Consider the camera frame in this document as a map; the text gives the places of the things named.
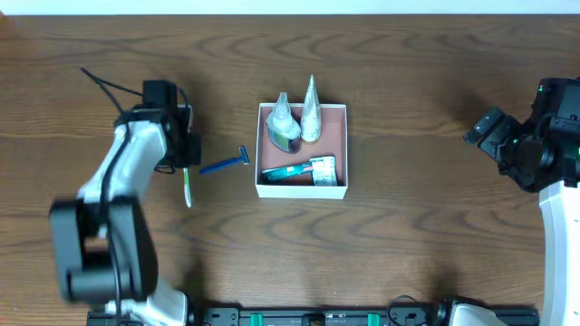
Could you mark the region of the clear spray bottle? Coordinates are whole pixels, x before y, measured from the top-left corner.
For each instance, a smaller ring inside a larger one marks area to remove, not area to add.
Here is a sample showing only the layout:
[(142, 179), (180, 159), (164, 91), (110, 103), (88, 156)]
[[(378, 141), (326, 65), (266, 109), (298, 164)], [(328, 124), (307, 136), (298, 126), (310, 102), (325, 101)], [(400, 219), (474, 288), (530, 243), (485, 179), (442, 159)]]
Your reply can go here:
[(301, 128), (294, 119), (286, 92), (279, 94), (272, 112), (266, 119), (270, 141), (280, 150), (295, 154), (301, 148)]

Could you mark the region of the green white toothbrush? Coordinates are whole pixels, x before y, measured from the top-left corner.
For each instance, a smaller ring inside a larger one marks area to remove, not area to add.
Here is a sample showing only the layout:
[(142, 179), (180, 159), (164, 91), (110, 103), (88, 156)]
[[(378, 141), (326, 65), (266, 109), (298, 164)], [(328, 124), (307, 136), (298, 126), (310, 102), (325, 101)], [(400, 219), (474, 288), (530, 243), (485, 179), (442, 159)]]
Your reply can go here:
[(192, 195), (190, 190), (190, 183), (189, 183), (189, 169), (183, 168), (183, 191), (185, 197), (185, 203), (187, 208), (192, 208)]

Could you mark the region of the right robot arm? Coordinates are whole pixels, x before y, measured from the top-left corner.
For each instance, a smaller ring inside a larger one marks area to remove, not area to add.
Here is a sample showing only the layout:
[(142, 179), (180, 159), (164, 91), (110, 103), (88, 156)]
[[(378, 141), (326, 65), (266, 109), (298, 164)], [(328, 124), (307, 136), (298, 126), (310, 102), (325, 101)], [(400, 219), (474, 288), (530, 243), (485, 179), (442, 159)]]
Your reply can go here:
[(453, 302), (444, 325), (576, 325), (579, 322), (579, 80), (544, 78), (527, 120), (497, 107), (464, 136), (498, 172), (538, 195), (545, 234), (543, 309), (494, 309)]

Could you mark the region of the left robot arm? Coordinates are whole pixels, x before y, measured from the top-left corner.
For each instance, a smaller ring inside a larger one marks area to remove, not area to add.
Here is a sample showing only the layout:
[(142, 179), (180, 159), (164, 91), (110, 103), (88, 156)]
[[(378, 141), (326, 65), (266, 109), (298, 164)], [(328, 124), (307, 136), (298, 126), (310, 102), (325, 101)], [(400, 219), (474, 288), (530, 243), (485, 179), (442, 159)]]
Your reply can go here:
[(154, 173), (187, 172), (200, 157), (193, 109), (182, 89), (149, 80), (121, 110), (114, 141), (76, 198), (53, 202), (48, 220), (67, 302), (91, 306), (89, 325), (186, 325), (186, 294), (159, 276), (141, 203)]

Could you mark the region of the white cream tube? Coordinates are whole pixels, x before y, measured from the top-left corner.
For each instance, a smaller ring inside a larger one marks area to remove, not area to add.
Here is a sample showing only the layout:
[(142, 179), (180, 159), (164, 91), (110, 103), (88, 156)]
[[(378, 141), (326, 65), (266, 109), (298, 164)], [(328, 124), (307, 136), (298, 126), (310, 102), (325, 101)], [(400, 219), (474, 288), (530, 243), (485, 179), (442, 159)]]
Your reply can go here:
[(310, 77), (306, 95), (304, 96), (301, 130), (301, 138), (305, 142), (316, 142), (322, 132), (321, 107), (313, 75)]

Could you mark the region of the green soap packet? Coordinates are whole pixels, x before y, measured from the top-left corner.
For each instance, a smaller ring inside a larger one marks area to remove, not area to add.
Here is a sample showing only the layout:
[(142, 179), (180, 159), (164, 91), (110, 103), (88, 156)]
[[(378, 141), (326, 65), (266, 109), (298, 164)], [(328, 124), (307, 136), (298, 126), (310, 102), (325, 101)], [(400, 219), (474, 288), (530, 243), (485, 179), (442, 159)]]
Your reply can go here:
[(338, 186), (334, 156), (311, 158), (310, 163), (313, 168), (312, 178), (315, 186), (317, 187)]

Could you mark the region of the red teal toothpaste tube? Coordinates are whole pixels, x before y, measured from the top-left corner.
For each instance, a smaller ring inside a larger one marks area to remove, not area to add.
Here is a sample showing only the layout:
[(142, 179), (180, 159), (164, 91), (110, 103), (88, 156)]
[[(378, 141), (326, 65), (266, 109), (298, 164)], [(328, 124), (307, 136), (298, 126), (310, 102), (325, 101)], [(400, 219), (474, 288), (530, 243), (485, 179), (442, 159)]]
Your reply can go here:
[(311, 163), (303, 163), (293, 166), (270, 168), (262, 171), (262, 179), (265, 183), (275, 183), (291, 177), (297, 177), (313, 171)]

